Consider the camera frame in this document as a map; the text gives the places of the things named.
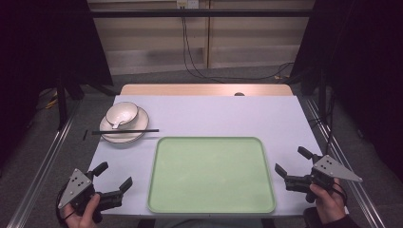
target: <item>chopstick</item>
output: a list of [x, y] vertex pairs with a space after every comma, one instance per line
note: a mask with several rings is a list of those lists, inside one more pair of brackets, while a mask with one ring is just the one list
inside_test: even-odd
[[146, 130], [115, 130], [115, 131], [92, 131], [92, 135], [104, 135], [104, 134], [124, 134], [124, 133], [144, 133], [144, 132], [160, 132], [160, 129], [146, 129]]

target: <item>aluminum rail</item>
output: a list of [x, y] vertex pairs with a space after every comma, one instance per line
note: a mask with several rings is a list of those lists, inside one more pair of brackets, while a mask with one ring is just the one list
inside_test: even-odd
[[[318, 107], [314, 100], [310, 99], [307, 101], [308, 107], [311, 110], [314, 118], [319, 118]], [[330, 128], [328, 125], [323, 124], [321, 121], [317, 121], [317, 125], [319, 126], [320, 132], [322, 133], [325, 141], [329, 139]], [[331, 152], [335, 156], [335, 159], [346, 166], [348, 169], [353, 171], [352, 166], [347, 161], [343, 151], [341, 150], [336, 138], [331, 134], [331, 139], [329, 139], [329, 145], [331, 148]], [[362, 212], [364, 213], [367, 221], [373, 228], [384, 228], [385, 224], [383, 223], [380, 215], [377, 213], [376, 208], [374, 206], [373, 201], [368, 196], [364, 187], [360, 182], [347, 181], [351, 191], [355, 195], [355, 198], [361, 207]]]
[[24, 195], [20, 204], [18, 205], [16, 211], [14, 212], [14, 215], [12, 216], [7, 228], [22, 228], [25, 226], [27, 219], [29, 217], [29, 214], [30, 214], [33, 206], [35, 205], [36, 200], [39, 197], [43, 183], [46, 181], [48, 174], [50, 172], [50, 169], [51, 169], [52, 165], [54, 164], [54, 161], [56, 160], [56, 157], [57, 157], [60, 149], [62, 148], [62, 144], [65, 141], [68, 131], [70, 130], [74, 116], [76, 115], [80, 104], [81, 104], [81, 101], [76, 102], [76, 104], [74, 105], [74, 107], [71, 110], [70, 117], [67, 119], [66, 124], [64, 125], [64, 127], [61, 130], [59, 130], [57, 132], [57, 134], [53, 140], [53, 143], [50, 146], [50, 149], [48, 150], [47, 154], [45, 155], [45, 158], [41, 164], [41, 167], [39, 168], [38, 172], [35, 175], [35, 178], [33, 179], [32, 183], [30, 184], [28, 191], [26, 192], [26, 194]]

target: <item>wire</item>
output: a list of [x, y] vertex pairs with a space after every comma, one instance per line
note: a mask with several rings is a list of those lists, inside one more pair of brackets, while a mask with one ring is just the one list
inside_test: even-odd
[[[197, 77], [197, 78], [208, 79], [208, 80], [212, 80], [212, 81], [214, 81], [214, 82], [221, 83], [221, 84], [223, 84], [223, 82], [220, 81], [219, 79], [263, 80], [263, 79], [273, 78], [273, 77], [279, 75], [279, 74], [280, 74], [284, 69], [286, 69], [288, 66], [291, 66], [291, 65], [294, 64], [294, 62], [282, 64], [282, 65], [280, 65], [280, 66], [278, 67], [278, 71], [277, 71], [276, 73], [274, 73], [274, 74], [272, 74], [272, 75], [269, 75], [269, 76], [260, 77], [260, 78], [206, 77], [206, 76], [204, 76], [202, 73], [200, 73], [200, 72], [198, 71], [198, 69], [196, 68], [196, 66], [195, 66], [195, 64], [194, 64], [194, 62], [193, 62], [192, 54], [190, 53], [189, 41], [188, 41], [188, 38], [187, 38], [186, 19], [185, 19], [184, 17], [182, 17], [182, 33], [183, 33], [183, 61], [184, 61], [184, 66], [186, 67], [186, 70], [187, 70], [192, 76]], [[199, 74], [200, 76], [199, 76], [199, 75], [195, 75], [194, 73], [192, 73], [192, 72], [190, 71], [190, 69], [187, 67], [186, 54], [185, 54], [185, 53], [186, 53], [186, 51], [185, 51], [185, 50], [186, 50], [186, 47], [187, 47], [187, 52], [188, 52], [189, 57], [190, 57], [190, 62], [191, 62], [191, 64], [192, 64], [193, 68], [198, 72], [198, 74]]]
[[[327, 118], [330, 115], [330, 112], [326, 113], [326, 116], [324, 118]], [[315, 122], [313, 125], [311, 125], [311, 129], [314, 129], [319, 123], [322, 123], [322, 118], [318, 117], [318, 118], [313, 118], [311, 120], [308, 120], [308, 123], [310, 122]]]
[[338, 184], [336, 182], [334, 182], [334, 184], [337, 185], [341, 189], [342, 192], [338, 191], [334, 187], [332, 187], [332, 190], [343, 198], [344, 206], [347, 206], [348, 197], [347, 197], [346, 190], [344, 190], [344, 188], [340, 184]]
[[[286, 63], [286, 64], [282, 64], [282, 66], [284, 65], [291, 65], [293, 63]], [[264, 77], [259, 77], [259, 78], [237, 78], [237, 77], [209, 77], [211, 78], [215, 78], [215, 79], [242, 79], [242, 80], [263, 80], [263, 79], [269, 79], [269, 78], [273, 78], [276, 77], [279, 73], [281, 73], [285, 68], [278, 70], [276, 73], [271, 74], [269, 76], [264, 76]]]
[[280, 82], [280, 80], [281, 80], [281, 72], [285, 69], [285, 68], [287, 68], [288, 66], [290, 66], [290, 65], [293, 65], [294, 63], [285, 63], [285, 64], [282, 64], [282, 65], [280, 65], [279, 67], [278, 67], [278, 84], [279, 84], [279, 82]]
[[332, 137], [333, 137], [333, 111], [335, 109], [335, 100], [336, 100], [336, 96], [335, 96], [335, 92], [332, 90], [332, 95], [330, 98], [330, 103], [329, 103], [329, 107], [328, 107], [328, 112], [330, 114], [330, 125], [329, 125], [329, 133], [328, 133], [328, 138], [327, 138], [327, 142], [326, 142], [326, 149], [325, 149], [325, 154], [327, 155], [329, 154], [329, 144], [332, 141]]
[[[202, 78], [202, 79], [208, 79], [208, 80], [212, 80], [214, 82], [217, 83], [222, 83], [222, 81], [216, 80], [214, 78], [209, 78], [209, 77], [205, 77], [203, 74], [201, 74], [198, 69], [195, 66], [195, 63], [193, 62], [193, 58], [192, 58], [192, 54], [190, 53], [190, 46], [189, 46], [189, 41], [187, 39], [187, 25], [186, 25], [186, 19], [183, 17], [182, 18], [182, 31], [183, 31], [183, 60], [184, 60], [184, 66], [186, 67], [186, 70], [194, 77], [196, 78]], [[192, 63], [193, 68], [199, 73], [200, 76], [193, 74], [190, 69], [187, 67], [187, 63], [186, 63], [186, 46], [187, 46], [187, 52], [189, 53], [189, 57], [190, 57], [190, 62]]]
[[66, 219], [68, 219], [71, 215], [73, 215], [75, 213], [75, 210], [74, 210], [70, 215], [66, 216], [65, 218], [62, 218], [60, 216], [59, 203], [60, 203], [60, 199], [62, 198], [63, 193], [65, 192], [65, 190], [67, 188], [68, 183], [69, 183], [69, 181], [67, 181], [65, 183], [65, 185], [63, 185], [62, 189], [60, 189], [59, 193], [57, 194], [56, 207], [55, 207], [56, 218], [59, 221], [59, 224], [65, 225], [65, 226], [66, 226]]

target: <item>human hand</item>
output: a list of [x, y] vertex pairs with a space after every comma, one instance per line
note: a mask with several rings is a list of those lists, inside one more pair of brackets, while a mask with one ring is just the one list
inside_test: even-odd
[[88, 202], [86, 205], [86, 210], [83, 213], [83, 216], [80, 217], [77, 214], [74, 213], [74, 208], [68, 204], [65, 207], [64, 214], [65, 217], [69, 216], [71, 213], [72, 214], [70, 217], [66, 219], [66, 224], [69, 228], [95, 228], [97, 227], [95, 225], [95, 222], [92, 220], [92, 214], [94, 214], [95, 209], [98, 206], [98, 203], [100, 202], [100, 195], [95, 194]]
[[[339, 184], [339, 179], [335, 179], [335, 183]], [[334, 184], [333, 187], [335, 190], [341, 192], [341, 189], [337, 184]], [[346, 216], [343, 197], [335, 192], [329, 194], [326, 190], [314, 183], [309, 187], [311, 191], [317, 195], [317, 213], [319, 214], [322, 224], [343, 219]]]

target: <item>green tray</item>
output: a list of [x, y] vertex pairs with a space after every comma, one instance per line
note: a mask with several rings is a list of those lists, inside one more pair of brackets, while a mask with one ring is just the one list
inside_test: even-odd
[[269, 213], [276, 207], [261, 141], [165, 137], [148, 194], [155, 213]]

